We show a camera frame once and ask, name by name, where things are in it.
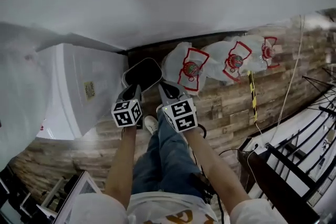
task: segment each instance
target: shoe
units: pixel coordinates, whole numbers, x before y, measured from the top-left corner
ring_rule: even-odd
[[[153,116],[146,116],[144,120],[145,126],[148,131],[153,135],[154,132],[158,130],[158,121]]]
[[[160,104],[157,108],[156,108],[156,113],[159,111],[160,108],[163,107],[163,104]]]

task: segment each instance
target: black and white marker cube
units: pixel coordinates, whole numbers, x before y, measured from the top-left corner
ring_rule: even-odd
[[[169,124],[178,133],[198,126],[196,107],[192,98],[164,106],[162,110]]]
[[[115,103],[112,115],[117,127],[134,126],[141,118],[142,112],[137,99]]]

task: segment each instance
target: yellow and black tape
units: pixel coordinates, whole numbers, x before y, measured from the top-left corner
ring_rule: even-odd
[[[252,95],[252,106],[253,106],[253,114],[254,114],[254,122],[257,122],[257,97],[256,97],[256,90],[254,86],[253,75],[251,71],[247,72],[248,80],[250,81],[250,90]]]

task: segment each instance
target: person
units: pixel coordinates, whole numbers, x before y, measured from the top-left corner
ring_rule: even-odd
[[[133,168],[136,127],[124,129],[113,159],[104,194],[77,196],[70,224],[217,223],[215,213],[191,181],[200,173],[188,145],[161,111],[157,121],[146,116],[152,134],[147,152]],[[204,173],[222,200],[233,224],[278,223],[265,199],[250,199],[236,174],[191,129],[183,133]]]

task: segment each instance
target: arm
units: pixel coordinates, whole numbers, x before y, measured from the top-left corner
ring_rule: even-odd
[[[195,129],[185,131],[184,136],[229,214],[237,204],[250,199],[236,174]]]
[[[136,134],[136,126],[125,128],[105,185],[105,194],[119,201],[125,209],[131,198]]]

